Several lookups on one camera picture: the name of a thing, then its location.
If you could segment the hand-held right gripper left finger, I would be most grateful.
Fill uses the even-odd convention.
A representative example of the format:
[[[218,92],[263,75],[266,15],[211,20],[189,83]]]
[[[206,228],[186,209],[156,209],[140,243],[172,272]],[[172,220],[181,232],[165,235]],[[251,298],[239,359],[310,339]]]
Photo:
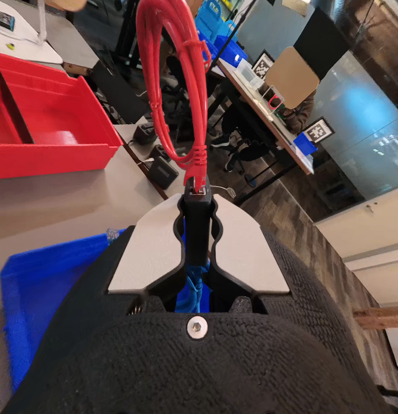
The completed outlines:
[[[109,295],[156,296],[174,313],[186,285],[181,193],[151,209],[137,222],[108,286]]]

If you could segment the red plastic bin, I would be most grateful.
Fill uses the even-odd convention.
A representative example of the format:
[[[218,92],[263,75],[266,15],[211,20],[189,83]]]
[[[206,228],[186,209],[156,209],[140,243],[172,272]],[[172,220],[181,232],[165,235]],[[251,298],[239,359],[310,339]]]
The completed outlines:
[[[35,144],[23,144],[0,91],[0,179],[103,170],[122,145],[83,77],[0,53]]]

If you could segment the light blue plastic crate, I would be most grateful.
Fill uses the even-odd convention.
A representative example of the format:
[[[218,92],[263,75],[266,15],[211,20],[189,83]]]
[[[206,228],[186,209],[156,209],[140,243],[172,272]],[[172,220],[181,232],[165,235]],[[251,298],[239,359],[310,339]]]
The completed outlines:
[[[195,18],[197,30],[214,44],[217,36],[228,37],[236,27],[233,20],[223,18],[223,12],[228,12],[225,1],[206,0],[198,9]]]

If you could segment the white stand base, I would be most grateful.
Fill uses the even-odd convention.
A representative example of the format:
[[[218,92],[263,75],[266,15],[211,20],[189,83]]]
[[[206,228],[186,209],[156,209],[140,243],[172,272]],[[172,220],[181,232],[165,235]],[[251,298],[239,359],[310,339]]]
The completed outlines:
[[[62,65],[63,59],[47,42],[45,1],[37,1],[39,31],[8,4],[0,1],[0,53],[15,58]]]

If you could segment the black ethernet adapter box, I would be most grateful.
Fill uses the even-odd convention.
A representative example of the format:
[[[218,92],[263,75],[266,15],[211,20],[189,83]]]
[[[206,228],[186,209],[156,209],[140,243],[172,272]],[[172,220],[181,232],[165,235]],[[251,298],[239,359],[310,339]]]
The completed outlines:
[[[206,267],[212,214],[212,193],[208,182],[199,193],[195,193],[194,178],[187,181],[182,209],[185,217],[186,264]]]

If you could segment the clear plastic container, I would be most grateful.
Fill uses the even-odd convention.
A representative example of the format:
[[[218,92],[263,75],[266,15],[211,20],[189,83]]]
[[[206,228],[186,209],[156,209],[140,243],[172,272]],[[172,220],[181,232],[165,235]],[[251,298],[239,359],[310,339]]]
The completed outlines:
[[[253,71],[252,66],[245,59],[239,61],[234,74],[251,89],[258,90],[264,85],[264,80]]]

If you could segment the black bin divider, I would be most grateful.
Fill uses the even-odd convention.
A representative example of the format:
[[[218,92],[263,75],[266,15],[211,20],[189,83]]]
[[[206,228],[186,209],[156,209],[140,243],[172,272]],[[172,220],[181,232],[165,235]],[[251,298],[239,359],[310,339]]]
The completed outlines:
[[[35,144],[32,135],[21,115],[20,109],[9,89],[8,84],[0,70],[0,91],[6,110],[10,116],[13,126],[23,144]]]

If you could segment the fiducial marker board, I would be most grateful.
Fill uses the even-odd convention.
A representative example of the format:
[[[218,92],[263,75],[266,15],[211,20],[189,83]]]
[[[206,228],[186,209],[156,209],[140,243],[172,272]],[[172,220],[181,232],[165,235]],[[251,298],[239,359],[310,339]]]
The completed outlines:
[[[263,49],[263,51],[260,53],[256,61],[254,62],[252,66],[252,71],[258,78],[264,80],[266,73],[272,67],[274,62],[275,59],[269,54],[269,52],[266,49]]]
[[[328,137],[335,134],[334,129],[328,123],[325,117],[320,117],[309,126],[307,126],[303,133],[312,143],[318,144]]]

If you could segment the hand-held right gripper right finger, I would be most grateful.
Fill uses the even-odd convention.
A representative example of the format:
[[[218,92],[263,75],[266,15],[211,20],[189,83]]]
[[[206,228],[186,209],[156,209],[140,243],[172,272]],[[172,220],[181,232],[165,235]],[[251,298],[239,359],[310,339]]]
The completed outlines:
[[[258,307],[262,297],[287,297],[290,287],[261,226],[248,213],[213,196],[213,243],[207,273],[209,311],[228,312],[237,298]]]

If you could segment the small blue bin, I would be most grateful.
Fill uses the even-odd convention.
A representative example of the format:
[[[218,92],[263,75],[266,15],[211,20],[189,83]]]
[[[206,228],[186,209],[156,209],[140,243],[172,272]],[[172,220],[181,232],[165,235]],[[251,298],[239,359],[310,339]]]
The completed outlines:
[[[293,143],[295,147],[298,148],[306,157],[318,150],[305,132],[301,132],[297,137],[295,137]]]

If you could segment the black wall panel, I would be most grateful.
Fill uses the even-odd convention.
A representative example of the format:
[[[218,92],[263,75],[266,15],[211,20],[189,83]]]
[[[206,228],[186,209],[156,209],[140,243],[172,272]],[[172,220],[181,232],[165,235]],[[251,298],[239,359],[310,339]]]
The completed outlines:
[[[341,31],[318,7],[293,47],[320,81],[350,48]]]

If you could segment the blue plastic bin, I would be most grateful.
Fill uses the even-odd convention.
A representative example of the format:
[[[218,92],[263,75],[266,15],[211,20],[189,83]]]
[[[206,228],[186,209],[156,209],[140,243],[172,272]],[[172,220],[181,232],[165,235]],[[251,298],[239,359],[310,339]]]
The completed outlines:
[[[11,393],[25,378],[57,309],[80,277],[126,229],[12,255],[0,271]]]

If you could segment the wooden post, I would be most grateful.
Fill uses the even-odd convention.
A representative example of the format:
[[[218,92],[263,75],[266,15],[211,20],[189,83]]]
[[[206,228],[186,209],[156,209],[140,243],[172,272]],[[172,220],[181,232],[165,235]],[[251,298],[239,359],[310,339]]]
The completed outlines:
[[[354,320],[364,330],[398,328],[398,306],[363,308],[352,312]]]

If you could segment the clear acrylic stand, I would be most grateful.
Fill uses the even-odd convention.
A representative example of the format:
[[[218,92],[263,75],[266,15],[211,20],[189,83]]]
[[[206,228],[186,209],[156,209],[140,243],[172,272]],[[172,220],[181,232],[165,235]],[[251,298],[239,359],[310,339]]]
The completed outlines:
[[[259,94],[262,97],[262,103],[264,103],[269,110],[281,111],[285,109],[283,101],[281,100],[280,96],[275,93],[275,91],[268,87],[266,84],[262,85],[258,89]]]

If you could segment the black power adapter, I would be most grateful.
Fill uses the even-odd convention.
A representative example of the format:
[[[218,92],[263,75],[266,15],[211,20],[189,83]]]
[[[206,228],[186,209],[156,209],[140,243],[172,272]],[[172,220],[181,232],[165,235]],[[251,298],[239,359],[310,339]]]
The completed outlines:
[[[147,178],[161,189],[167,190],[179,176],[179,172],[162,156],[158,156],[152,162]]]
[[[161,144],[156,144],[149,154],[149,158],[156,159],[158,157],[162,157],[166,162],[170,162],[171,160]]]
[[[133,141],[141,146],[147,146],[154,143],[156,138],[157,135],[152,122],[137,125],[133,135]]]

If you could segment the black office chair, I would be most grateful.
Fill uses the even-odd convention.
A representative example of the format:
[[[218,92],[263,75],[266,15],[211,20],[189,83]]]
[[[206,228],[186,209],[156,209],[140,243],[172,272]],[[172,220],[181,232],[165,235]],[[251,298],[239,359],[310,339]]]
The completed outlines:
[[[223,168],[225,173],[232,172],[236,166],[239,164],[240,166],[240,174],[243,175],[246,183],[252,187],[256,187],[256,181],[252,178],[251,175],[245,173],[243,163],[253,162],[260,158],[260,142],[257,140],[253,141],[244,141],[239,140],[236,146],[228,144],[226,150],[228,152],[228,159]]]

